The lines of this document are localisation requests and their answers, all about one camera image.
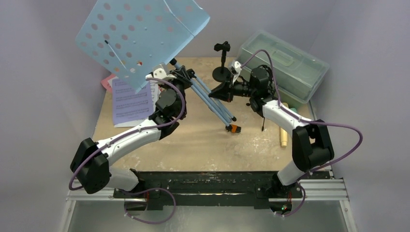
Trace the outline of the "cream yellow microphone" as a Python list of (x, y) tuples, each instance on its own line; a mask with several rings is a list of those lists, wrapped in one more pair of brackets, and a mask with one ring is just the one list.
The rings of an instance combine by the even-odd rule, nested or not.
[(280, 147), (285, 148), (288, 145), (288, 133), (282, 127), (279, 128)]

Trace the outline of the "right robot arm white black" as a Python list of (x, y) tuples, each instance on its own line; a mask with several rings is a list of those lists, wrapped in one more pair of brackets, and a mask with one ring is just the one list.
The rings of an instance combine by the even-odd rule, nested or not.
[(314, 167), (334, 158), (329, 131), (321, 120), (311, 120), (293, 112), (274, 96), (271, 68), (260, 65), (251, 70), (248, 81), (226, 78), (209, 93), (209, 97), (231, 102), (235, 96), (248, 97), (254, 112), (284, 129), (292, 138), (292, 161), (273, 177), (271, 190), (279, 197)]

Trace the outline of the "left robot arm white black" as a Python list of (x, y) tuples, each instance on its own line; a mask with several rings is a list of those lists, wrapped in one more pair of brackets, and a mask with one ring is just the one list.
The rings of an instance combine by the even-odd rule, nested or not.
[(73, 176), (70, 190), (84, 189), (94, 194), (103, 188), (117, 188), (137, 198), (144, 193), (144, 184), (133, 169), (114, 169), (122, 157), (172, 134), (187, 114), (185, 90), (191, 87), (190, 72), (184, 66), (170, 71), (171, 77), (159, 78), (154, 71), (148, 80), (164, 85), (155, 103), (155, 111), (137, 126), (100, 141), (84, 139), (70, 164)]

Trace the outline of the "black tripod shock-mount stand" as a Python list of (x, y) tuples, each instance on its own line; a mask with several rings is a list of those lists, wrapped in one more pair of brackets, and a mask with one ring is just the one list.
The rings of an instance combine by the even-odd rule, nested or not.
[(259, 65), (253, 68), (249, 78), (249, 103), (251, 109), (263, 118), (262, 128), (264, 131), (265, 117), (263, 116), (263, 106), (271, 101), (277, 100), (274, 96), (276, 90), (273, 87), (272, 69), (267, 65)]

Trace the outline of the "blue music stand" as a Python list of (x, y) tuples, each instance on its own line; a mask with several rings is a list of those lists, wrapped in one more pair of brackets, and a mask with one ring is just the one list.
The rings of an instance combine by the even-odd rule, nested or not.
[[(175, 57), (208, 24), (209, 14), (193, 0), (99, 0), (75, 41), (87, 55), (136, 91), (146, 86), (152, 69), (180, 68)], [(195, 74), (190, 87), (222, 121), (234, 115)]]

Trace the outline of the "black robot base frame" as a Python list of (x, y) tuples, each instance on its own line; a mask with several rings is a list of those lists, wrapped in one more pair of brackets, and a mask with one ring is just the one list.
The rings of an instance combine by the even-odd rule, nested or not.
[(272, 183), (275, 171), (138, 172), (140, 180), (130, 193), (119, 189), (114, 198), (141, 199), (147, 210), (164, 206), (247, 206), (254, 209), (282, 207), (289, 212), (291, 200), (301, 198), (297, 184), (280, 187)]

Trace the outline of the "black round-base mic stand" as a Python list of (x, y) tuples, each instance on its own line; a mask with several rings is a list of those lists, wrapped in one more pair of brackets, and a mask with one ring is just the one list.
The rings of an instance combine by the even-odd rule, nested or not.
[(212, 77), (217, 82), (224, 82), (226, 78), (230, 76), (229, 69), (225, 66), (227, 52), (229, 52), (231, 46), (228, 41), (223, 43), (217, 43), (214, 45), (214, 51), (221, 51), (221, 65), (216, 67), (212, 72)]

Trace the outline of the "pink sheet music page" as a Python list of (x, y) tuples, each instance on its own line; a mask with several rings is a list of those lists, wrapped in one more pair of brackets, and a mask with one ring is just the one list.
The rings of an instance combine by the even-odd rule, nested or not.
[(112, 93), (112, 82), (114, 79), (117, 79), (117, 76), (114, 74), (109, 75), (105, 79), (101, 80), (101, 85), (106, 89), (107, 92)]

